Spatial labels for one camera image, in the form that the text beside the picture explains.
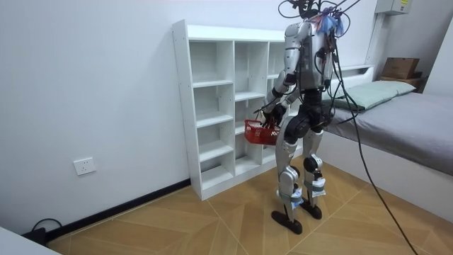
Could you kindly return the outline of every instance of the wooden floor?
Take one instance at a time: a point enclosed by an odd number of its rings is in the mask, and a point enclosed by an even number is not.
[[[370,185],[327,164],[323,172],[323,219],[297,208],[301,235],[270,218],[273,210],[282,210],[273,169],[206,201],[185,188],[49,246],[70,255],[411,254]],[[453,224],[383,195],[419,254],[453,254]]]

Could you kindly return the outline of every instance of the wall outlet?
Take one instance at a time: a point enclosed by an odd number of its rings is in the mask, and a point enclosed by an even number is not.
[[[93,158],[74,161],[77,175],[87,174],[96,171]]]

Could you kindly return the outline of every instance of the red plastic basket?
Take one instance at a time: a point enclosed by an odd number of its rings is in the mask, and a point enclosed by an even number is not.
[[[257,145],[275,145],[280,132],[278,127],[266,128],[259,120],[246,120],[246,139]]]

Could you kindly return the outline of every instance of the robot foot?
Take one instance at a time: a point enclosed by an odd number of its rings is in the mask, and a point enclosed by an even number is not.
[[[320,220],[323,218],[323,212],[317,205],[312,207],[310,202],[307,199],[305,199],[305,198],[302,198],[302,199],[304,199],[304,202],[300,205],[300,207],[302,207],[304,210],[306,210],[311,216],[313,216],[313,218],[315,218],[317,220]]]
[[[298,222],[297,220],[294,220],[294,222],[291,222],[288,220],[288,216],[286,216],[286,214],[278,212],[278,211],[273,211],[270,214],[270,216],[278,224],[293,231],[295,234],[302,234],[302,224],[300,224],[300,222]]]

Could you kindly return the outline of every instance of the mattress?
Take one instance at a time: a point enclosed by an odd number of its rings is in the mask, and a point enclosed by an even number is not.
[[[453,98],[409,93],[359,113],[362,144],[453,176]],[[351,117],[336,109],[327,132],[357,141]]]

